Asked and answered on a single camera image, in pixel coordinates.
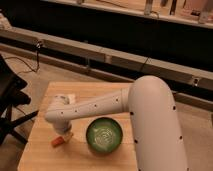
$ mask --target electrical outlet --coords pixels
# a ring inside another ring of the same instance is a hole
[[[192,78],[189,80],[189,84],[197,87],[201,79],[201,77],[192,76]]]

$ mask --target cable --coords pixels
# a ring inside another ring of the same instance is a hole
[[[42,42],[38,42],[37,45],[36,45],[36,68],[32,68],[27,62],[25,62],[24,60],[22,60],[21,58],[18,58],[18,57],[6,57],[4,58],[5,60],[8,60],[8,59],[17,59],[21,62],[23,62],[30,70],[29,71],[20,71],[18,73],[16,73],[17,75],[19,74],[22,74],[22,73],[30,73],[30,72],[35,72],[37,73],[38,70],[40,69],[40,57],[39,57],[39,52],[40,52],[40,49],[41,47],[43,46]]]
[[[106,4],[110,4],[110,5],[114,5],[114,6],[117,6],[117,7],[120,7],[120,8],[127,8],[123,5],[119,5],[119,4],[116,4],[116,3],[113,3],[113,2],[109,2],[109,1],[105,1],[105,0],[95,0],[97,2],[103,2],[103,3],[106,3]]]
[[[146,60],[145,60],[145,62],[141,65],[140,72],[143,72],[143,69],[144,69],[145,65],[147,64],[149,58],[150,57],[147,57]]]
[[[15,107],[18,111],[20,111],[24,116],[27,116],[27,114],[23,111],[23,110],[21,110],[20,108],[18,108],[18,107]]]

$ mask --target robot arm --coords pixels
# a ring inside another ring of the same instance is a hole
[[[130,88],[73,105],[59,98],[45,115],[58,133],[69,130],[72,119],[129,111],[140,171],[189,170],[175,102],[161,79],[144,76]]]

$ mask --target floor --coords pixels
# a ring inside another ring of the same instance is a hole
[[[1,52],[4,57],[14,56]],[[26,58],[22,58],[31,66],[36,63]],[[19,60],[10,59],[6,61],[14,72],[26,71],[28,68]],[[99,82],[102,80],[67,71],[47,64],[40,64],[40,70],[36,73],[20,74],[28,82],[24,89],[32,101],[30,105],[20,106],[26,112],[32,112],[39,108],[44,92],[50,81],[85,81]],[[189,161],[190,171],[212,171],[213,170],[213,127],[211,115],[213,111],[207,111],[177,103],[178,115],[183,131],[186,152]],[[14,109],[14,118],[23,114]],[[17,131],[28,137],[33,122],[28,121],[19,126]],[[7,136],[0,147],[0,171],[15,171],[24,149],[24,145],[16,141],[13,137]]]

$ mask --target wooden table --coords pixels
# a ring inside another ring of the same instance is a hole
[[[112,92],[129,86],[127,83],[79,83],[53,82],[49,84],[39,114],[32,128],[29,142],[21,157],[19,171],[136,171],[137,162],[128,113],[108,115],[117,120],[123,129],[123,141],[119,148],[107,156],[94,155],[85,139],[88,125],[95,119],[84,118],[72,121],[72,139],[57,148],[50,141],[58,135],[52,125],[44,120],[44,114],[53,96],[57,93],[76,95],[76,101]]]

